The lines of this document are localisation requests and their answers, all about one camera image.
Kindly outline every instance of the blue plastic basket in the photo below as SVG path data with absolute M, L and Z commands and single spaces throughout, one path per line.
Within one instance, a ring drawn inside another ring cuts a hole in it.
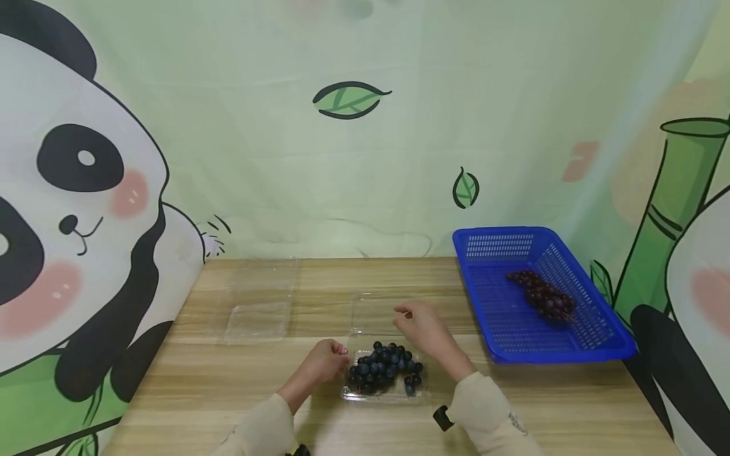
M 594 363 L 629 358 L 636 344 L 558 235 L 543 227 L 471 228 L 456 255 L 495 363 Z M 573 321 L 551 323 L 506 275 L 531 269 L 575 300 Z

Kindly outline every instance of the panda ear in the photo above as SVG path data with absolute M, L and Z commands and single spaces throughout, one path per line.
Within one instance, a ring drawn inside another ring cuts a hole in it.
M 0 0 L 0 34 L 31 45 L 93 80 L 96 56 L 89 41 L 50 7 L 34 0 Z

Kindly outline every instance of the pink cheek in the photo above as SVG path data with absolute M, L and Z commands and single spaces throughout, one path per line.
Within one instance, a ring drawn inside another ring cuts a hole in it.
M 147 208 L 149 200 L 145 177 L 136 169 L 127 169 L 114 189 L 109 211 L 116 218 L 133 217 Z
M 29 289 L 0 306 L 0 339 L 21 339 L 42 330 L 74 303 L 80 289 L 78 267 L 66 261 L 46 266 Z
M 692 275 L 692 296 L 711 326 L 730 339 L 730 271 L 703 268 Z

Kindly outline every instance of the grape bunch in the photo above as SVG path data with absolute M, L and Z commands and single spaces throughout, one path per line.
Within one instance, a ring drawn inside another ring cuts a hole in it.
M 507 274 L 507 280 L 524 287 L 525 300 L 546 320 L 565 322 L 572 319 L 575 309 L 573 298 L 547 283 L 537 272 L 514 272 Z
M 415 395 L 415 391 L 423 384 L 420 374 L 423 364 L 413 359 L 413 354 L 402 345 L 390 343 L 383 345 L 376 341 L 370 355 L 357 359 L 350 367 L 347 384 L 354 391 L 365 395 L 374 395 L 393 386 L 396 379 L 403 376 L 406 394 Z

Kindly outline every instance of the child's arm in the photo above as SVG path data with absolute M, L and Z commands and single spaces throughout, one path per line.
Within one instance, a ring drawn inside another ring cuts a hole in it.
M 474 372 L 456 385 L 449 418 L 466 430 L 482 456 L 543 456 L 490 377 Z
M 213 455 L 294 453 L 294 414 L 321 383 L 344 374 L 349 364 L 345 346 L 332 339 L 318 342 L 276 394 L 251 409 Z
M 433 308 L 405 303 L 395 310 L 399 313 L 393 319 L 395 326 L 456 381 L 448 416 L 466 430 L 482 456 L 543 456 L 504 394 L 477 371 Z

